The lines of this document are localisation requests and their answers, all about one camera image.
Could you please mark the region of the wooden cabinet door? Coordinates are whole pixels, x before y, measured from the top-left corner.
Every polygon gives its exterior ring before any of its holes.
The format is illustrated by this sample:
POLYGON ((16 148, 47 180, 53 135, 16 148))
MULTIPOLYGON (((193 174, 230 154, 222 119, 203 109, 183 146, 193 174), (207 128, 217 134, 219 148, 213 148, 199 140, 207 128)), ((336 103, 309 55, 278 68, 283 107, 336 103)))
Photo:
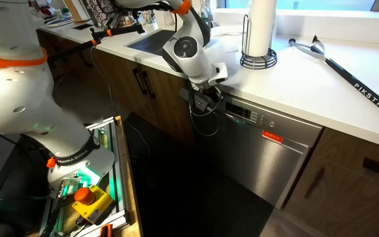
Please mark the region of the wooden cabinet door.
POLYGON ((102 78, 108 82, 108 97, 130 112, 143 116, 143 94, 128 60, 100 49, 94 49, 91 58, 102 78))
POLYGON ((185 87, 187 81, 149 66, 141 65, 141 69, 142 72, 147 72, 149 83, 156 95, 156 99, 151 99, 157 118, 156 126, 186 147, 194 148, 194 129, 188 103, 178 96, 180 88, 185 87))
POLYGON ((379 237, 379 182, 313 155, 285 210, 329 237, 379 237), (323 177, 304 198, 320 168, 323 177))

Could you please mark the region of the red magnet sign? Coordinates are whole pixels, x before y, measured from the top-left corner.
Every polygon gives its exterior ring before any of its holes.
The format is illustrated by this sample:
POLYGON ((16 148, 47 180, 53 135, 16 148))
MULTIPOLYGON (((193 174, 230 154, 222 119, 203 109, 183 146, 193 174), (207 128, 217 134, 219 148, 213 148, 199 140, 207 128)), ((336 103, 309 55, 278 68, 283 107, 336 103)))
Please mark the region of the red magnet sign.
POLYGON ((272 132, 269 132, 269 131, 266 131, 266 130, 262 130, 262 137, 270 140, 270 141, 273 141, 277 144, 282 144, 283 142, 283 137, 280 137, 272 132))

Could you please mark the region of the sink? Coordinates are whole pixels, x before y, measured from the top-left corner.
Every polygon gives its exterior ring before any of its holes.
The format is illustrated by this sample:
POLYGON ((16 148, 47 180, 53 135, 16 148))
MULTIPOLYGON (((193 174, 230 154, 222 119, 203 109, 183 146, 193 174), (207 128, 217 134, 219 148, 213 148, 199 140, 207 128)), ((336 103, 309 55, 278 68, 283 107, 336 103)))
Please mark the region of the sink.
POLYGON ((175 34, 172 30, 159 29, 127 45, 128 48, 162 56, 164 44, 175 34))

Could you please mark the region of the white paper towel roll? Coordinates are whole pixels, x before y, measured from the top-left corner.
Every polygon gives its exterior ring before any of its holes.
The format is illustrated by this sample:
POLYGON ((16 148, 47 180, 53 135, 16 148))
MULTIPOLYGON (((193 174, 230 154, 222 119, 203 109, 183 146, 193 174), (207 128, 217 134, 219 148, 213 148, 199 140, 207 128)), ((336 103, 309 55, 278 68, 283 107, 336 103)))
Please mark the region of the white paper towel roll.
POLYGON ((248 13, 247 52, 261 57, 268 53, 272 38, 277 0, 251 0, 248 13))

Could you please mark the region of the clear bottle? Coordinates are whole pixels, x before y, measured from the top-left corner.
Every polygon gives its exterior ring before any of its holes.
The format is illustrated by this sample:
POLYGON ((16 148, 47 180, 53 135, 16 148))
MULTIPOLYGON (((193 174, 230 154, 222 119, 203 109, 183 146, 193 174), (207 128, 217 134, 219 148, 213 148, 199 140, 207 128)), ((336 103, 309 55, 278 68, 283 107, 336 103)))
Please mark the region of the clear bottle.
POLYGON ((213 19, 210 0, 199 0, 200 2, 200 17, 210 28, 216 27, 216 21, 213 19))

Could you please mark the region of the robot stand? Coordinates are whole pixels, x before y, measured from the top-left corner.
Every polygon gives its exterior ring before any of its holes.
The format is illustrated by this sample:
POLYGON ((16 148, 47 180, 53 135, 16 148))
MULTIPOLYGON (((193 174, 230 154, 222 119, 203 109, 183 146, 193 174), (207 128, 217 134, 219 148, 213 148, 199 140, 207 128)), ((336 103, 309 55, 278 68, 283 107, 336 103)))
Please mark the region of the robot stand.
POLYGON ((135 200, 124 124, 110 117, 86 126, 91 133, 91 152, 79 150, 47 162, 51 196, 47 199, 39 237, 98 237, 105 224, 113 225, 114 237, 143 237, 135 200), (116 206, 100 225, 85 220, 72 208, 75 192, 98 186, 116 206))

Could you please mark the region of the window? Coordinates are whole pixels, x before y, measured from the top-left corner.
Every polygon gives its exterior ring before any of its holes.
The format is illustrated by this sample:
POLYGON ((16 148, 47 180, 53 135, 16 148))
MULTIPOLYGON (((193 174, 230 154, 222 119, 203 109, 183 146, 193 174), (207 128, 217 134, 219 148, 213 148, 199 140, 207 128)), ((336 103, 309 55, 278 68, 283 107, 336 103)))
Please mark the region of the window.
POLYGON ((379 12, 379 0, 276 0, 276 9, 379 12))

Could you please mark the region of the patterned bag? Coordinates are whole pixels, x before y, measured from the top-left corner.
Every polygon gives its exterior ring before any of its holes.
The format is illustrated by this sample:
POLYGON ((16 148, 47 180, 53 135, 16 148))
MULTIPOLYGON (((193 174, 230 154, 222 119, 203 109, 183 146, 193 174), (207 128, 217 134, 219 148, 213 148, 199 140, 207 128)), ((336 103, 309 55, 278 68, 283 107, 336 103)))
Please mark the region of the patterned bag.
POLYGON ((113 0, 83 0, 94 24, 102 30, 121 28, 123 15, 113 0))

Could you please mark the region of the black reacher grabber tool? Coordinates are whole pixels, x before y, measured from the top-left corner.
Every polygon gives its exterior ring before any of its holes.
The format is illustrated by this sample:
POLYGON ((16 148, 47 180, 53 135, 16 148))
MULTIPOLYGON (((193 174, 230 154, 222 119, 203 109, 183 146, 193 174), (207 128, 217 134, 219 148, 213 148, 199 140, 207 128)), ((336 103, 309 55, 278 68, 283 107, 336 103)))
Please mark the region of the black reacher grabber tool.
POLYGON ((358 80, 355 76, 353 76, 350 72, 340 66, 331 58, 326 57, 325 55, 325 46, 318 39, 317 36, 314 36, 312 40, 313 45, 304 45, 297 43, 295 39, 289 39, 289 45, 294 46, 300 51, 318 58, 325 62, 331 69, 337 72, 344 80, 346 80, 350 85, 352 85, 356 90, 359 91, 364 97, 366 97, 369 101, 371 101, 375 106, 379 108, 379 95, 367 87, 364 83, 358 80))

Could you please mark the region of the wooden drawer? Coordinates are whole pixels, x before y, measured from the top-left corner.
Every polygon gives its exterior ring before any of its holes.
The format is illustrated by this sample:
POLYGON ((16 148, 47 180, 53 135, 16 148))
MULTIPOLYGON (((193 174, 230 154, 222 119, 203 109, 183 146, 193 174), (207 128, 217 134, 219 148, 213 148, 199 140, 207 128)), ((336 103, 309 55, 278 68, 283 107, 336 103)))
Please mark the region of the wooden drawer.
POLYGON ((379 173, 363 167, 366 159, 379 162, 379 144, 325 128, 313 154, 379 182, 379 173))

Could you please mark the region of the yellow emergency stop box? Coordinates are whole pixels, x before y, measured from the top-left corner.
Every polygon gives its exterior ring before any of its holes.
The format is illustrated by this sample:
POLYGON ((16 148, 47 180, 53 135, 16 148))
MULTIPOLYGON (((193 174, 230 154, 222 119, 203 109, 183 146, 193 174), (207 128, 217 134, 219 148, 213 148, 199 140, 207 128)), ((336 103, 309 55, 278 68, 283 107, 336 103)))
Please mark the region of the yellow emergency stop box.
POLYGON ((95 185, 78 189, 74 200, 72 208, 94 225, 102 224, 116 206, 114 199, 95 185))

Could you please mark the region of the plate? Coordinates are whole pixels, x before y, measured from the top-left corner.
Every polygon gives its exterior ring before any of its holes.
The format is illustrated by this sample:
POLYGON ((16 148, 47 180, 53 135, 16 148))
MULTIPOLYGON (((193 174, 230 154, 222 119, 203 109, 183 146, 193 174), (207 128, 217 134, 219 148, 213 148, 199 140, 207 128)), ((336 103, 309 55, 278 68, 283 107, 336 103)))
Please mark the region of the plate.
POLYGON ((73 23, 73 22, 74 22, 74 18, 72 18, 70 16, 68 16, 68 17, 65 16, 63 18, 57 18, 54 20, 45 21, 44 24, 48 27, 58 27, 58 26, 63 26, 63 25, 73 23))

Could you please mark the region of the orange clamp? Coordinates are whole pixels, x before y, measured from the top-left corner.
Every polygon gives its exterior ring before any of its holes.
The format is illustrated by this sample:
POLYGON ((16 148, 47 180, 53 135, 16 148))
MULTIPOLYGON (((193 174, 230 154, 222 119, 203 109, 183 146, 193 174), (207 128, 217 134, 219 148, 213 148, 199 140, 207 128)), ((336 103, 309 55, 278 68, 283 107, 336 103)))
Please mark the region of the orange clamp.
POLYGON ((99 237, 114 237, 113 235, 113 225, 105 224, 100 228, 99 237))

